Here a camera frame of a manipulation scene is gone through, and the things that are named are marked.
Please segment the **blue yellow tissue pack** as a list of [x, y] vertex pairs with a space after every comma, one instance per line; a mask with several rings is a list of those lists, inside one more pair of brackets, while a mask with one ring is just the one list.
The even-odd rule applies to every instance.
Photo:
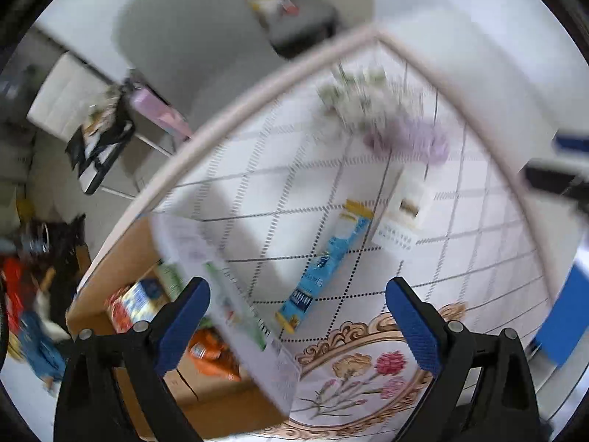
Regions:
[[167, 294], [154, 277], [137, 281], [121, 296], [121, 304], [131, 324], [151, 322], [168, 302]]

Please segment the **orange snack packet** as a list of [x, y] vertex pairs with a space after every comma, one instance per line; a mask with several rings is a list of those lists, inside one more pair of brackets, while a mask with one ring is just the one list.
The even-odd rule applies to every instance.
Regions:
[[196, 330], [189, 343], [189, 357], [203, 375], [241, 381], [239, 362], [213, 328]]

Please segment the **green wipes pack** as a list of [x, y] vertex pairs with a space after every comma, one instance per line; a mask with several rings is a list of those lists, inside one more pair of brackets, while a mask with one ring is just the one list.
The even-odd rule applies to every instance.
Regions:
[[165, 263], [161, 259], [155, 267], [159, 282], [171, 301], [175, 301], [185, 288], [185, 283], [173, 263]]

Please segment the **white cigarette carton box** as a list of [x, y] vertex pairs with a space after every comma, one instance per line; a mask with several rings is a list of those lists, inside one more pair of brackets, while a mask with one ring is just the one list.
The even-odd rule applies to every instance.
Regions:
[[385, 180], [382, 208], [370, 231], [370, 242], [398, 259], [413, 250], [433, 204], [426, 169], [424, 164], [405, 164], [393, 169]]

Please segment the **purple plush toy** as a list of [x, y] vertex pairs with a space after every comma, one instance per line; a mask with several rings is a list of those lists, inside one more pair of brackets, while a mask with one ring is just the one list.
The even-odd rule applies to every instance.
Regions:
[[370, 124], [363, 142], [377, 156], [392, 153], [431, 165], [441, 165], [449, 156], [445, 132], [424, 119], [394, 117]]

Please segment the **blue tube packet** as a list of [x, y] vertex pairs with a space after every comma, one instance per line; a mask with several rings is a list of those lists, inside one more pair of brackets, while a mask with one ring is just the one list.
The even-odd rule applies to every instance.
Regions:
[[289, 334], [296, 332], [314, 300], [334, 277], [348, 250], [363, 235], [373, 219], [373, 211], [364, 204], [347, 200], [338, 215], [331, 236], [314, 256], [289, 298], [275, 318]]

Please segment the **red snack packet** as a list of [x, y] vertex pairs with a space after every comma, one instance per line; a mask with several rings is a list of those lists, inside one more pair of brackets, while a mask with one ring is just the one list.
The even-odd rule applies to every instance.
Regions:
[[133, 325], [133, 317], [137, 312], [136, 289], [134, 284], [124, 286], [105, 301], [105, 309], [117, 333], [124, 333]]

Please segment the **open cardboard box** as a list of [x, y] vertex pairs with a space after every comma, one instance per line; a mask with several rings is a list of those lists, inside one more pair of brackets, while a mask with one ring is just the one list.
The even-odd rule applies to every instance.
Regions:
[[300, 365], [241, 293], [196, 221], [139, 218], [91, 269], [58, 441], [204, 441], [289, 418]]

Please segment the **pile of colourful clothes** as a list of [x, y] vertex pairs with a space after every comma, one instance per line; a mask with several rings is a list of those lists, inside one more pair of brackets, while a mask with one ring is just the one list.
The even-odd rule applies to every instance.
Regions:
[[50, 267], [41, 283], [26, 270], [16, 253], [1, 252], [1, 283], [8, 310], [8, 352], [24, 359], [49, 393], [63, 380], [66, 360], [59, 344], [71, 340], [69, 333], [49, 317], [47, 293], [55, 276]]

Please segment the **patterned table mat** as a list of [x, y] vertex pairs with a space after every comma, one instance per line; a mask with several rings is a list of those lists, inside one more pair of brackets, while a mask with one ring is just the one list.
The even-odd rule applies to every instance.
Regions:
[[380, 214], [401, 172], [434, 201], [406, 256], [363, 234], [294, 333], [282, 341], [300, 362], [293, 412], [258, 441], [378, 441], [397, 434], [430, 377], [417, 366], [385, 307], [404, 278], [422, 299], [468, 329], [513, 328], [532, 339], [550, 310], [544, 270], [524, 212], [497, 164], [452, 105], [404, 61], [373, 44], [342, 61], [348, 74], [380, 70], [439, 127], [447, 161], [375, 154], [324, 110], [322, 70], [227, 136], [159, 208], [193, 218], [223, 254], [241, 291], [276, 327], [275, 313], [331, 235], [346, 201]]

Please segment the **pink suitcase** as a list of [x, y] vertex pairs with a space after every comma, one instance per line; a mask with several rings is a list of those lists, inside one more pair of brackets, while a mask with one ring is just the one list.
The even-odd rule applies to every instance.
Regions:
[[137, 113], [173, 137], [181, 141], [192, 137], [193, 131], [185, 118], [149, 89], [133, 90], [129, 102]]

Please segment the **white padded chair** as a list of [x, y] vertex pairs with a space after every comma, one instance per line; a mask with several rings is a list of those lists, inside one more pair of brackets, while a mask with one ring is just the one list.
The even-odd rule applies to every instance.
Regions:
[[[165, 157], [173, 154], [138, 129], [138, 117], [152, 123], [129, 102], [131, 92], [140, 88], [154, 93], [135, 71], [122, 84], [109, 84], [70, 52], [58, 58], [43, 81], [27, 118], [66, 143], [65, 153], [84, 194], [111, 191], [103, 181], [132, 140]], [[185, 142], [166, 134], [173, 144]]]

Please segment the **rear grey chair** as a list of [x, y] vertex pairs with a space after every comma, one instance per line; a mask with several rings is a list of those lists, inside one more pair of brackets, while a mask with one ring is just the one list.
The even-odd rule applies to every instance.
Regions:
[[325, 0], [247, 0], [275, 52], [293, 59], [331, 39], [338, 10]]

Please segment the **grey chair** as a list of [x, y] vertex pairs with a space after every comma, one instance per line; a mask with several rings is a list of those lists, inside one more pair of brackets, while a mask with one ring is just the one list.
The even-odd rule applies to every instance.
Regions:
[[338, 10], [325, 0], [247, 0], [275, 52], [293, 59], [331, 39]]
[[247, 0], [131, 0], [116, 41], [193, 130], [286, 64]]

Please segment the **front grey chair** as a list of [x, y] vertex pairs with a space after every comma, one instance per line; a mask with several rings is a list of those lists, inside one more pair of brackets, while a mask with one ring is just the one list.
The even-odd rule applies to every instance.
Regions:
[[193, 130], [286, 64], [247, 0], [131, 0], [116, 41]]

